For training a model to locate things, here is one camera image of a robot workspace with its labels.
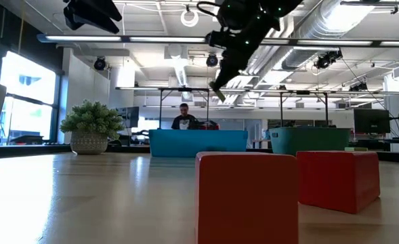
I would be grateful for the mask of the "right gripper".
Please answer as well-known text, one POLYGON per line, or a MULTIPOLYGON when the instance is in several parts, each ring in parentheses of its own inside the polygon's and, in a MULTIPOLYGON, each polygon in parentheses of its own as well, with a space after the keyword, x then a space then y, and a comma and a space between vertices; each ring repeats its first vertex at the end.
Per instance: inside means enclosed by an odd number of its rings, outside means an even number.
POLYGON ((245 70, 271 28, 280 28, 280 1, 225 0, 216 18, 221 26, 206 35, 212 47, 225 49, 214 87, 223 87, 245 70))

